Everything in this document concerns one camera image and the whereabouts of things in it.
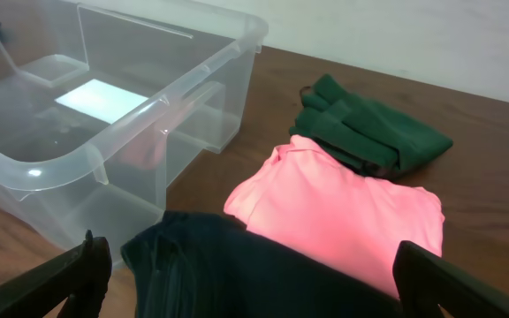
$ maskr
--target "folded green shirt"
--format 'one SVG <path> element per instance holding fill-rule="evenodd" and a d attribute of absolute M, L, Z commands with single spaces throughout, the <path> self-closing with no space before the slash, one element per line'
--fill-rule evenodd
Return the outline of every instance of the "folded green shirt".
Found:
<path fill-rule="evenodd" d="M 313 91 L 302 95 L 304 110 L 290 134 L 319 140 L 330 155 L 363 175 L 395 178 L 452 146 L 451 139 L 428 125 L 381 102 L 347 93 L 329 74 L 313 85 Z"/>

